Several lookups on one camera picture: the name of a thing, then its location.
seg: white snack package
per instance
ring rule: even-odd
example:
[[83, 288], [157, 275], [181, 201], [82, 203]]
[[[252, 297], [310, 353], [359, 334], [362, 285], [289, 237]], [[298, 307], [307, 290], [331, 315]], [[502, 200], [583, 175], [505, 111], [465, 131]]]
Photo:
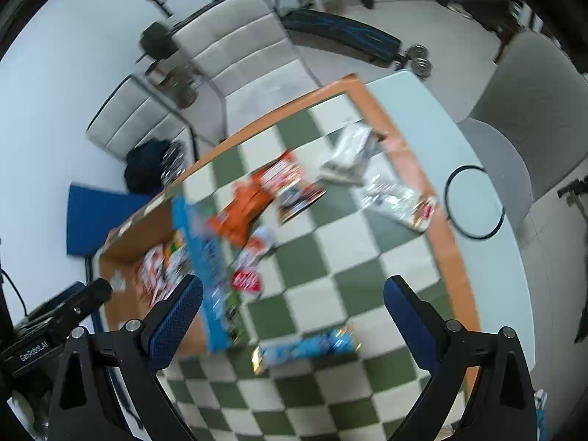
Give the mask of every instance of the white snack package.
[[324, 179], [346, 184], [363, 184], [363, 175], [377, 145], [373, 129], [364, 123], [343, 128], [330, 159], [320, 167]]
[[363, 187], [363, 209], [374, 210], [418, 232], [427, 230], [439, 199], [377, 175]]

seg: black rubber band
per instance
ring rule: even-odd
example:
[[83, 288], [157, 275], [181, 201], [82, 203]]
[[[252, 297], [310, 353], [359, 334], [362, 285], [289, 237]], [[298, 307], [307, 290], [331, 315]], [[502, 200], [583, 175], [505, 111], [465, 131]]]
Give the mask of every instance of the black rubber band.
[[455, 227], [455, 230], [457, 230], [464, 237], [472, 239], [472, 240], [487, 240], [487, 239], [493, 237], [494, 235], [496, 235], [496, 233], [502, 227], [502, 223], [505, 221], [505, 215], [506, 215], [506, 210], [505, 210], [504, 206], [502, 206], [501, 219], [498, 221], [498, 224], [496, 225], [496, 227], [494, 227], [494, 229], [492, 229], [491, 232], [487, 233], [486, 235], [481, 235], [481, 236], [480, 235], [473, 235], [473, 234], [470, 234], [469, 232], [463, 230], [459, 226], [459, 224], [455, 221], [455, 218], [453, 217], [451, 209], [449, 208], [449, 186], [451, 185], [451, 182], [454, 180], [455, 176], [457, 176], [460, 172], [467, 171], [468, 169], [473, 169], [475, 171], [480, 171], [480, 172], [483, 172], [484, 174], [487, 174], [486, 169], [481, 168], [480, 166], [465, 165], [465, 166], [458, 167], [455, 171], [453, 171], [449, 175], [447, 182], [445, 183], [445, 191], [443, 194], [443, 201], [445, 202], [445, 210], [447, 212], [447, 220], [451, 221], [451, 223]]

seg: clear plastic wrapper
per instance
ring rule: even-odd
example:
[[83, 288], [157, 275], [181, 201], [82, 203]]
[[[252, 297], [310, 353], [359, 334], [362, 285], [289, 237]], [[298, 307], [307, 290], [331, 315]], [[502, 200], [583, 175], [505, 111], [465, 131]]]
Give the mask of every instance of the clear plastic wrapper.
[[258, 346], [251, 354], [251, 362], [255, 374], [260, 374], [270, 366], [281, 365], [301, 358], [352, 353], [357, 351], [359, 347], [351, 328], [344, 326], [295, 343], [267, 347]]
[[375, 176], [363, 187], [362, 208], [374, 210], [418, 232], [427, 230], [439, 199]]
[[277, 201], [282, 224], [325, 194], [320, 184], [307, 181], [302, 166], [289, 150], [255, 171], [252, 178]]
[[324, 179], [363, 184], [363, 175], [377, 146], [377, 135], [363, 123], [345, 126], [330, 159], [320, 167]]

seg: blue mat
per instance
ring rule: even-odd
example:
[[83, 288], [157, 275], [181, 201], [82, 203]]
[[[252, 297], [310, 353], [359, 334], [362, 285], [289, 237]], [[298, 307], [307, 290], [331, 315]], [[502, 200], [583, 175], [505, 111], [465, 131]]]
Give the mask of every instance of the blue mat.
[[66, 233], [68, 255], [93, 255], [113, 227], [118, 227], [149, 200], [151, 196], [120, 194], [71, 184]]

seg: red snack package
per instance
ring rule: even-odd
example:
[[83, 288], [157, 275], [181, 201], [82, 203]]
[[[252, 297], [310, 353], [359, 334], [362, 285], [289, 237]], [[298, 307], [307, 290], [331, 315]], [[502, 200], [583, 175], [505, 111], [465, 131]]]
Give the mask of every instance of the red snack package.
[[278, 202], [281, 223], [292, 219], [325, 194], [321, 185], [305, 179], [302, 166], [290, 150], [255, 171], [252, 178]]

